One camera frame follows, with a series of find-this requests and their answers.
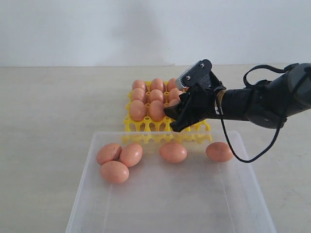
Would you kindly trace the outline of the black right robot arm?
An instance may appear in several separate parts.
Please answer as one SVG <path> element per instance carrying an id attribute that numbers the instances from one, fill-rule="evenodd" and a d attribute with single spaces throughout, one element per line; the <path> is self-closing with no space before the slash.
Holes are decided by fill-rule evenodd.
<path id="1" fill-rule="evenodd" d="M 253 68 L 267 69 L 281 76 L 273 81 L 261 80 L 250 84 L 246 78 L 243 89 L 226 89 L 212 72 L 212 63 L 198 61 L 177 79 L 178 89 L 186 88 L 180 102 L 164 109 L 174 120 L 175 132 L 205 119 L 249 121 L 258 126 L 275 129 L 287 118 L 311 108 L 311 65 L 291 64 L 284 69 L 269 65 Z"/>

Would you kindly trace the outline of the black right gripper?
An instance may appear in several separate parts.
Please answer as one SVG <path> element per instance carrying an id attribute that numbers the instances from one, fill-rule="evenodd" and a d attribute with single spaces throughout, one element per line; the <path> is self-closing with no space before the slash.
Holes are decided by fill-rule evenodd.
<path id="1" fill-rule="evenodd" d="M 221 101 L 217 97 L 221 91 L 225 91 L 222 85 L 203 88 L 196 84 L 183 92 L 179 96 L 180 103 L 164 108 L 165 115 L 174 120 L 170 123 L 171 129 L 181 132 L 206 118 L 224 119 Z"/>

